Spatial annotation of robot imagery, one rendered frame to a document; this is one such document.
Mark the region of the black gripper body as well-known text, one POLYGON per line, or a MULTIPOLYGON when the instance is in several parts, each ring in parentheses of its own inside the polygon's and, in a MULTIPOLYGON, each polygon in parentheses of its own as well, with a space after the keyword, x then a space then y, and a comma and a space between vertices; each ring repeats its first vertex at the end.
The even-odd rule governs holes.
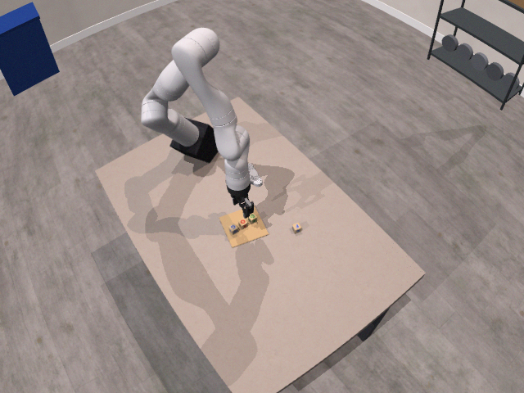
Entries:
POLYGON ((228 186, 227 186, 227 189, 228 189, 228 192, 229 192, 231 195, 233 195, 233 196, 235 196, 235 197, 239 197, 241 203, 243 203, 243 202, 245 202, 245 199, 244 199, 245 197, 246 197, 247 199, 249 199, 248 196, 247 196, 247 194, 248 194, 248 192, 249 192, 250 189, 251 189, 251 185, 249 184, 249 186, 248 186, 247 188, 245 188, 245 189, 243 189, 243 190, 241 190, 241 191, 234 191, 234 190, 230 189, 228 186))

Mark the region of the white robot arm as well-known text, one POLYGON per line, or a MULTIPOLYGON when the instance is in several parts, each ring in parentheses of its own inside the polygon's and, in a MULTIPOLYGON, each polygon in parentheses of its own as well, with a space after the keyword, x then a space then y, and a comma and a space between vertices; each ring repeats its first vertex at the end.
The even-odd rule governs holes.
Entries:
POLYGON ((185 147, 195 144, 199 138, 197 126, 177 111, 168 110, 168 102, 179 99, 190 85, 214 127, 218 152, 225 159, 227 186, 234 191, 241 191, 249 184, 260 187, 263 185, 262 178, 253 164, 247 161, 249 133, 237 125, 237 116, 228 97, 209 84, 202 72, 202 67, 218 51, 219 38, 211 29, 194 29, 180 39, 172 48, 173 60, 142 101, 141 122, 185 147))

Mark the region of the tan square mat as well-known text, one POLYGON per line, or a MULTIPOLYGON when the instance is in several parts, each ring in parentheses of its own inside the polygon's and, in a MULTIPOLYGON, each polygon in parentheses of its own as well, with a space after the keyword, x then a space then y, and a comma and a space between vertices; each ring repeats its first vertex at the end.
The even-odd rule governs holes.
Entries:
POLYGON ((247 242, 251 242, 255 239, 264 237, 269 235, 266 227, 264 226, 263 221, 261 220, 255 206, 254 206, 254 214, 257 216, 257 221, 253 224, 246 218, 245 220, 248 223, 248 227, 242 229, 238 221, 243 219, 243 212, 242 210, 235 211, 231 214, 224 215, 219 217, 219 220, 221 224, 223 225, 224 231, 228 237, 228 240, 232 246, 232 248, 236 246, 240 246, 242 244, 245 244, 247 242), (235 234, 231 234, 231 232, 228 229, 228 226, 236 224, 238 227, 238 232, 235 234))

